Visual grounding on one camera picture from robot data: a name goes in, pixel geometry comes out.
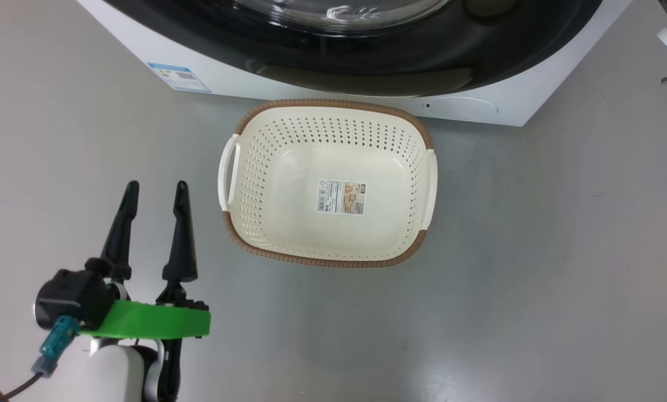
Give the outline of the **blue white energy label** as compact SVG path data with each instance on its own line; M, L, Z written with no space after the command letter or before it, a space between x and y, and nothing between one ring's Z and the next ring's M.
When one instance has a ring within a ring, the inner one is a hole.
M155 64L147 62L157 76L175 90L192 93L211 94L212 91L187 67Z

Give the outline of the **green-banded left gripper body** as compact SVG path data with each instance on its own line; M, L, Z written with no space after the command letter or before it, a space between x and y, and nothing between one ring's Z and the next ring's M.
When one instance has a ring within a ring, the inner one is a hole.
M93 337L140 340L176 340L210 334L211 313L165 305L116 300L96 330L81 329Z

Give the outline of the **white front-load washing machine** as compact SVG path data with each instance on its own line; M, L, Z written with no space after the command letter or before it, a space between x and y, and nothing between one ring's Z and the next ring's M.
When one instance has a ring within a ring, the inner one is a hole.
M491 102L497 114L475 122L522 127L545 104L611 27L631 0L602 0L586 26L562 49L525 72L481 88L429 97L365 97L326 93L276 82L241 71L187 49L140 25L104 0L78 0L101 25L142 61L189 68L215 95L258 100L335 99L394 107L418 117L430 117L423 102L440 97L469 97Z

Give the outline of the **round filter cover panel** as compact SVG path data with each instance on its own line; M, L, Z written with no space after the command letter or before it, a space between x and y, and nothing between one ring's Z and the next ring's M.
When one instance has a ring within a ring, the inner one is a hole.
M428 99L421 109L430 117L468 122L484 121L498 112L497 106L491 102L469 97Z

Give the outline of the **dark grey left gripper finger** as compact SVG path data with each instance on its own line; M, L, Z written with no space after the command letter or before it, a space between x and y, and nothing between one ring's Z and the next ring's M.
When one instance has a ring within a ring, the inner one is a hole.
M104 242L99 257L91 257L85 263L85 269L110 278L120 283L130 280L132 268L129 264L130 237L132 221L137 215L140 185L136 180L129 181L124 191L121 204L112 221L108 237Z
M181 180L176 186L173 214L176 219L169 261L163 267L165 289L157 296L160 305L207 311L203 301L187 296L183 283L198 280L198 263L194 240L194 227L188 184Z

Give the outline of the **paper basket product label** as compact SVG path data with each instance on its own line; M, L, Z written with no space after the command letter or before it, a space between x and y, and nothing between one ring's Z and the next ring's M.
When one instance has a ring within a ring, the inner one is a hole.
M367 185L361 181L319 180L317 183L318 213L363 216Z

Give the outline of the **cream perforated laundry basket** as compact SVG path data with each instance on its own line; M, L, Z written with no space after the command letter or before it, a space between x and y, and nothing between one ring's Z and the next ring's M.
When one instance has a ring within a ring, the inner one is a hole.
M366 183L364 215L318 213L319 180ZM237 125L218 170L219 206L234 242L310 266L407 260L425 240L437 193L425 125L397 108L349 100L260 104Z

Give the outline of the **dark round washer door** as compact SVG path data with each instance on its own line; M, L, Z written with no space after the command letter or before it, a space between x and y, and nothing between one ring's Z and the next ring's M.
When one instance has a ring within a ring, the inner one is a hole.
M602 0L104 0L185 48L322 92L422 97L537 66Z

